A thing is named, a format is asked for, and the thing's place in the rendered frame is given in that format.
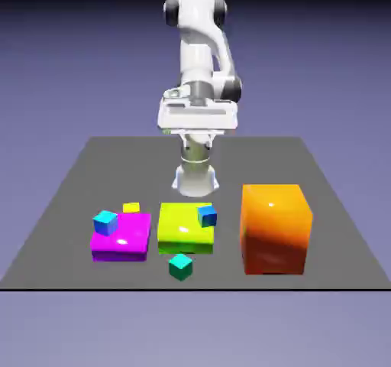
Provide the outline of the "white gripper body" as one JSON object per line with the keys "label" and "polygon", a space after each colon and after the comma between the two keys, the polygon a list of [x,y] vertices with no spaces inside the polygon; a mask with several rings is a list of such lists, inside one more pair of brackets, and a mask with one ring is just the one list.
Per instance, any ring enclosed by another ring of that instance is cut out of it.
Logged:
{"label": "white gripper body", "polygon": [[235,130],[238,105],[233,101],[206,99],[205,106],[194,106],[189,98],[162,98],[157,126],[164,130]]}

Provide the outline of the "small light blue cube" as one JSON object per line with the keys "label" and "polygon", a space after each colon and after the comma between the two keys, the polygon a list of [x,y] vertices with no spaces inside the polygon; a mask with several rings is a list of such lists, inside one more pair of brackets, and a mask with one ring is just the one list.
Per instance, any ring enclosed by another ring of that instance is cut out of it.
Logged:
{"label": "small light blue cube", "polygon": [[92,218],[94,232],[103,236],[110,236],[118,228],[118,214],[102,210]]}

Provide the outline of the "small teal cube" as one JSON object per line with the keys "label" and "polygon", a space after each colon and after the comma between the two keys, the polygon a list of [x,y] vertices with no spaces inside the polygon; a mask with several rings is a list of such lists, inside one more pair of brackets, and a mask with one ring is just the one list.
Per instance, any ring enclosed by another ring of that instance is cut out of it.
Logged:
{"label": "small teal cube", "polygon": [[169,260],[169,273],[176,280],[184,281],[192,274],[192,264],[190,257],[184,254],[175,255]]}

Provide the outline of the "large lime green box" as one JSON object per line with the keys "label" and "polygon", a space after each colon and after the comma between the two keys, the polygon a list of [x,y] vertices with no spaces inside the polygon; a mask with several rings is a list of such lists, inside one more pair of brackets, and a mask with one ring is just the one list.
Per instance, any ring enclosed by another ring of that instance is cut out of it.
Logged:
{"label": "large lime green box", "polygon": [[157,225],[160,254],[211,254],[214,227],[202,228],[197,208],[212,203],[161,203]]}

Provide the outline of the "large orange box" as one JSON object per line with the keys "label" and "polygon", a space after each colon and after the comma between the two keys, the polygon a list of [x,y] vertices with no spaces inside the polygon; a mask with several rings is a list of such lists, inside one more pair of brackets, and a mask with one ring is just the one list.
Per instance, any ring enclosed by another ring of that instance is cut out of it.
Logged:
{"label": "large orange box", "polygon": [[243,185],[239,240],[244,273],[303,274],[312,220],[298,184]]}

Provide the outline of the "large magenta box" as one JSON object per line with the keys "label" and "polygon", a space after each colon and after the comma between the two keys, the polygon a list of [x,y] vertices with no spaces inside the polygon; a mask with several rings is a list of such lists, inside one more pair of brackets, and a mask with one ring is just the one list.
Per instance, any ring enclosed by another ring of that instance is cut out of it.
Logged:
{"label": "large magenta box", "polygon": [[93,261],[146,261],[151,228],[150,213],[117,213],[118,228],[110,236],[93,232]]}

